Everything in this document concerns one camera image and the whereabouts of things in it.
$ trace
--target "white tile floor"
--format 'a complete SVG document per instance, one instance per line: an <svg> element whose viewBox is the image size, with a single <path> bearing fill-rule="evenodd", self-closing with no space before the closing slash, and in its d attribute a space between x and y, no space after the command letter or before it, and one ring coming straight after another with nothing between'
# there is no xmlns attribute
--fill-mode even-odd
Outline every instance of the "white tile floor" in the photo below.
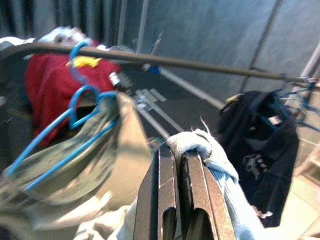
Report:
<svg viewBox="0 0 320 240"><path fill-rule="evenodd" d="M266 230L272 240L300 240L320 232L320 187L294 177L279 227Z"/></svg>

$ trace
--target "red towel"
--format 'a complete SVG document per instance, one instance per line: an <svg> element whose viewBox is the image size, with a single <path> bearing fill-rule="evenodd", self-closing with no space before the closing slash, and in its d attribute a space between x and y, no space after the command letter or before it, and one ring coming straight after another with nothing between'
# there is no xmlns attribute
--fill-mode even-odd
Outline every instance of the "red towel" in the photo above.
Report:
<svg viewBox="0 0 320 240"><path fill-rule="evenodd" d="M33 108L34 136L68 109L71 97L82 86L82 83L73 78L69 67L66 66L68 61L68 55L36 54L28 62L24 82ZM106 92L114 90L109 79L110 73L119 72L121 67L101 59L93 68L86 65L77 69L86 76L88 84L95 86L101 92ZM67 122L66 118L40 144L48 145Z"/></svg>

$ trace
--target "gray curtain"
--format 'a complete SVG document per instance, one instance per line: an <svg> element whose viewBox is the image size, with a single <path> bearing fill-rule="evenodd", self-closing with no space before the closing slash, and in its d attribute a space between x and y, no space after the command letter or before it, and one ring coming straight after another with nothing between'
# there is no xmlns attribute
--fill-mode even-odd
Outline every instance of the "gray curtain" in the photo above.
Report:
<svg viewBox="0 0 320 240"><path fill-rule="evenodd" d="M58 26L70 26L112 45L120 6L120 0L1 0L0 37L40 38Z"/></svg>

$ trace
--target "black jacket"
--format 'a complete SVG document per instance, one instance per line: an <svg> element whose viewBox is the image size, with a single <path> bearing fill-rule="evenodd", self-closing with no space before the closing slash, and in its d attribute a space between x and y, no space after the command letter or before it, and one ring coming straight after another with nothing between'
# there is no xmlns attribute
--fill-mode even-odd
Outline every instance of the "black jacket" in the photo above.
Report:
<svg viewBox="0 0 320 240"><path fill-rule="evenodd" d="M249 91L220 112L217 137L264 227L277 227L290 189L299 138L274 93Z"/></svg>

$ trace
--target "clothes rack bar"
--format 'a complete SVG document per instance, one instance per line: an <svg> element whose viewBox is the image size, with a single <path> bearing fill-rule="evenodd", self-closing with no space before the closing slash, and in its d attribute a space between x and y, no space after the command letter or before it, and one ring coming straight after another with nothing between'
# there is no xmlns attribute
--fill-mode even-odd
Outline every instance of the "clothes rack bar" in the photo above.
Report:
<svg viewBox="0 0 320 240"><path fill-rule="evenodd" d="M72 46L65 46L61 44L52 43L26 43L18 46L12 46L0 52L0 64L5 66L5 61L9 57L24 57L30 54L37 53L56 53L69 54ZM102 51L94 47L84 47L79 50L79 55L104 58L110 60L129 61L137 64L151 64L169 67L178 67L185 69L201 70L207 72L224 73L231 75L240 75L248 77L257 77L264 79L284 80L284 76L273 72L259 72L256 70L246 70L242 68L222 66L211 63L197 62L185 59L178 59L172 57L155 56L148 54L128 53L122 51ZM287 81L300 83L303 79L298 77L286 77Z"/></svg>

